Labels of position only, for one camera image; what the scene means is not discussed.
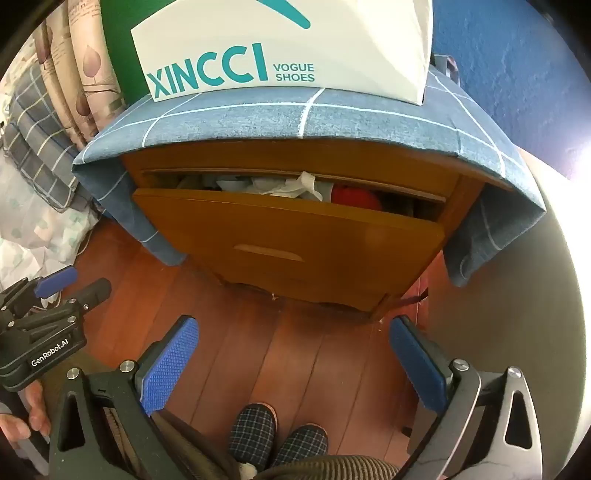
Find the red knit underwear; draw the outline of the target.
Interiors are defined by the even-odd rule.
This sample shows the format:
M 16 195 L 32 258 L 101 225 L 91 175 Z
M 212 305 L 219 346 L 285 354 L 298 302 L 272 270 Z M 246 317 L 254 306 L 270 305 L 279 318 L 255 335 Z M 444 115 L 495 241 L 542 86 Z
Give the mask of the red knit underwear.
M 332 186 L 331 202 L 356 208 L 382 211 L 379 196 L 363 188 L 335 184 Z

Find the pale blue white underwear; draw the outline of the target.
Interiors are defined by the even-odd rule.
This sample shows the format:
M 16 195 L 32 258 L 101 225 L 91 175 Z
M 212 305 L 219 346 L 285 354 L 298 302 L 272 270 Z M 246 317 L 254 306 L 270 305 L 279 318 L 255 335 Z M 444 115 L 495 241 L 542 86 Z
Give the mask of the pale blue white underwear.
M 304 199 L 331 202 L 331 182 L 320 181 L 308 172 L 301 172 L 297 178 L 252 177 L 216 175 L 212 178 L 215 186 L 225 192 L 250 193 L 288 199 Z

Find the wooden drawer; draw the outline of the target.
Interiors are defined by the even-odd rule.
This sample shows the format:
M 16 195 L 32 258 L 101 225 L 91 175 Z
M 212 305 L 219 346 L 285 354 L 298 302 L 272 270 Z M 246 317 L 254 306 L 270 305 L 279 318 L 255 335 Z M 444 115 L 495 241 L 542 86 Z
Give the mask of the wooden drawer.
M 293 170 L 142 168 L 134 200 L 170 244 L 231 283 L 375 313 L 397 303 L 441 250 L 458 176 L 409 170 L 315 172 L 376 193 L 382 211 L 225 192 L 216 175 L 297 178 Z

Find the white floral bedsheet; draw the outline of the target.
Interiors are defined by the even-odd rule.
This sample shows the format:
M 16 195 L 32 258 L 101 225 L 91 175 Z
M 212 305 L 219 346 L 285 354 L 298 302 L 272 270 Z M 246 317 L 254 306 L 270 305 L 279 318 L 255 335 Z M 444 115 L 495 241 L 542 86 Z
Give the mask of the white floral bedsheet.
M 60 213 L 25 181 L 4 149 L 8 105 L 21 75 L 38 65 L 28 39 L 1 81 L 1 285 L 53 273 L 74 263 L 82 241 L 97 222 L 92 201 L 82 211 Z

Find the left plaid slipper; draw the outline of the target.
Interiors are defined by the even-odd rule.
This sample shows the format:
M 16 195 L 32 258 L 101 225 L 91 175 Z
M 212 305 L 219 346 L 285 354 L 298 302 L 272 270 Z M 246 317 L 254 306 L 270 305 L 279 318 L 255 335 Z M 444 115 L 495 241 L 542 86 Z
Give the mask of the left plaid slipper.
M 276 440 L 276 411 L 266 403 L 250 403 L 242 408 L 229 434 L 229 455 L 256 471 L 266 467 Z

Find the plaid slipper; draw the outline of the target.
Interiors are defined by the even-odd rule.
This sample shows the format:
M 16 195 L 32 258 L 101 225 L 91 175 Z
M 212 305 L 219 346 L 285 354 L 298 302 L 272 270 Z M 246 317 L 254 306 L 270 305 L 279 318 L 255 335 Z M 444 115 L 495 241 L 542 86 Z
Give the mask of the plaid slipper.
M 329 451 L 329 436 L 320 425 L 305 424 L 287 436 L 274 456 L 271 467 L 324 456 Z
M 242 408 L 229 434 L 229 455 L 256 471 L 266 467 L 276 440 L 276 411 L 266 403 L 250 403 Z

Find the right plaid slipper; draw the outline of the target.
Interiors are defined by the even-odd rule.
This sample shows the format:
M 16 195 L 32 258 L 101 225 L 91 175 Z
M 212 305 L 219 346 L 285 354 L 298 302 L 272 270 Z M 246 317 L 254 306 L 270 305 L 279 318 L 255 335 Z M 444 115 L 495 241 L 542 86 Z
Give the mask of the right plaid slipper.
M 287 436 L 274 456 L 271 467 L 324 456 L 329 451 L 329 436 L 320 425 L 305 424 Z

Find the grey plaid bedding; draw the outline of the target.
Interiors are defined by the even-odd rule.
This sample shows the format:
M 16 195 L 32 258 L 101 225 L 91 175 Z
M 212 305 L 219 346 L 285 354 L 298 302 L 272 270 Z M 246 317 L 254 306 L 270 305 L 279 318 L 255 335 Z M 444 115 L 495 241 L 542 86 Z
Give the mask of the grey plaid bedding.
M 25 181 L 54 210 L 82 211 L 91 203 L 91 195 L 72 174 L 78 149 L 58 119 L 36 64 L 16 82 L 4 149 Z

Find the wooden nightstand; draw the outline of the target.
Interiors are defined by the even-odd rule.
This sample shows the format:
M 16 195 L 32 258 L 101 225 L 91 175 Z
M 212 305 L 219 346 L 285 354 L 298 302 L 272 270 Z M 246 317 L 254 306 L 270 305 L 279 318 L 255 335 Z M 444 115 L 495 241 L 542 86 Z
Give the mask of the wooden nightstand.
M 123 156 L 133 200 L 164 238 L 229 283 L 373 318 L 399 306 L 443 250 L 485 178 L 442 154 L 345 140 L 198 141 Z M 337 188 L 322 203 L 209 187 L 207 176 Z

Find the blue checked cloth cover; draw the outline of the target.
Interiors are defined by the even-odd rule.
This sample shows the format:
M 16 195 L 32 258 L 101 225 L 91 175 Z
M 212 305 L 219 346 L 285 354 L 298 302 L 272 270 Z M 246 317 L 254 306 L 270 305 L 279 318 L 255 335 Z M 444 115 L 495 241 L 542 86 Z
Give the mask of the blue checked cloth cover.
M 368 173 L 381 147 L 414 157 L 440 154 L 488 181 L 445 247 L 458 286 L 533 228 L 546 206 L 526 162 L 494 120 L 437 70 L 428 75 L 422 105 L 319 87 L 257 87 L 155 102 L 143 97 L 76 156 L 72 171 L 93 198 L 155 258 L 168 266 L 184 254 L 133 201 L 137 182 L 124 167 L 129 153 L 161 153 L 165 165 L 181 146 L 235 145 L 229 159 L 245 166 L 245 149 L 260 145 L 277 168 L 342 175 L 347 166 Z

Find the beige patterned curtain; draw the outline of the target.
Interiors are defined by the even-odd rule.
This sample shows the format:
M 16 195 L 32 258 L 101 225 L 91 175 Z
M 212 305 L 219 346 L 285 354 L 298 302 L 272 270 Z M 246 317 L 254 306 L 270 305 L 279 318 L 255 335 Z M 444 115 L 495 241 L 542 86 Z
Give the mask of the beige patterned curtain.
M 83 149 L 125 109 L 100 3 L 62 2 L 33 32 L 41 75 L 66 134 Z

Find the white XINCCI shoe box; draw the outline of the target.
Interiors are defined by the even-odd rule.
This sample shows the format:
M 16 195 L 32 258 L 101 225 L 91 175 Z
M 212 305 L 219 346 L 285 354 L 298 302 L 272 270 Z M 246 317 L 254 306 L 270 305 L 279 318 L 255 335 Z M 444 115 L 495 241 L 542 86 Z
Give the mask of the white XINCCI shoe box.
M 174 1 L 131 30 L 154 101 L 319 87 L 420 105 L 430 1 Z

